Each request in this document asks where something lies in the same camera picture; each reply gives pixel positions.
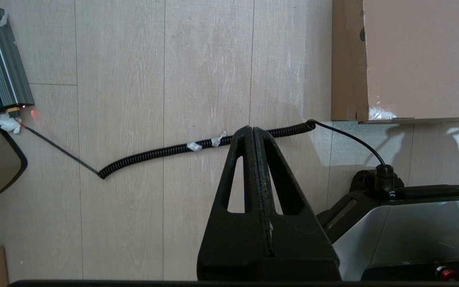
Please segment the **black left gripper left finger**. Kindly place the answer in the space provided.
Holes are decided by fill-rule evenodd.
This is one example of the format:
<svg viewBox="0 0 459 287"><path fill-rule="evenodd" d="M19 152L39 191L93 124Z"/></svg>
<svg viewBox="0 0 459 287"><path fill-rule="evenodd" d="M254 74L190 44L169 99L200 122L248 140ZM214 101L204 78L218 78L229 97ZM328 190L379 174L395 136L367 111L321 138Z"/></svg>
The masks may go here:
<svg viewBox="0 0 459 287"><path fill-rule="evenodd" d="M254 129L244 126L232 138L197 256L199 281L252 280L250 266L271 254L260 162ZM244 212L228 211L237 160L242 158Z"/></svg>

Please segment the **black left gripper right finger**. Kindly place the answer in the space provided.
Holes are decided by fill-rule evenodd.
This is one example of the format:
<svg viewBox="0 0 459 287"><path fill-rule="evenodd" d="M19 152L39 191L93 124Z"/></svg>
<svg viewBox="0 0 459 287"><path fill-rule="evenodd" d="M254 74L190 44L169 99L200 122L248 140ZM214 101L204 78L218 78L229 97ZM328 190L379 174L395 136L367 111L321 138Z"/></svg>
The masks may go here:
<svg viewBox="0 0 459 287"><path fill-rule="evenodd" d="M272 135L253 129L264 251L260 281L341 281L339 258Z"/></svg>

